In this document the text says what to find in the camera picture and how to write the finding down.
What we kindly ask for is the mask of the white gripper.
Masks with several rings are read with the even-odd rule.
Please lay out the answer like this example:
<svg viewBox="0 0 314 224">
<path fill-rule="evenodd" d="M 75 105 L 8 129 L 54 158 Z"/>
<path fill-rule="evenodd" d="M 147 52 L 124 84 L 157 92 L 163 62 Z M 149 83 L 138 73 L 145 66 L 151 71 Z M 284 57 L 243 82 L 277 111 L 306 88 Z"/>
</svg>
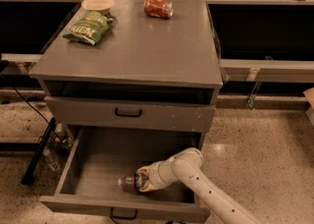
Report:
<svg viewBox="0 0 314 224">
<path fill-rule="evenodd" d="M 163 190 L 178 180 L 171 163 L 167 161 L 159 161 L 149 166 L 142 166 L 136 173 L 148 177 L 148 183 L 139 189 L 142 193 Z"/>
</svg>

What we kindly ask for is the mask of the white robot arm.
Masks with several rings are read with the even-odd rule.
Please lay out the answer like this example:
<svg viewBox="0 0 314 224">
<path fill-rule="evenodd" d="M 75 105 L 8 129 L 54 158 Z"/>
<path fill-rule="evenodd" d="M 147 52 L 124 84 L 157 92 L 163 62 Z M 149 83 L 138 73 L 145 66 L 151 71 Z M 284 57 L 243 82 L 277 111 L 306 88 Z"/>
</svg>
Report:
<svg viewBox="0 0 314 224">
<path fill-rule="evenodd" d="M 232 197 L 211 182 L 201 171 L 203 155 L 187 148 L 164 161 L 139 168 L 135 187 L 142 193 L 165 189 L 180 181 L 191 189 L 225 224 L 262 224 Z"/>
</svg>

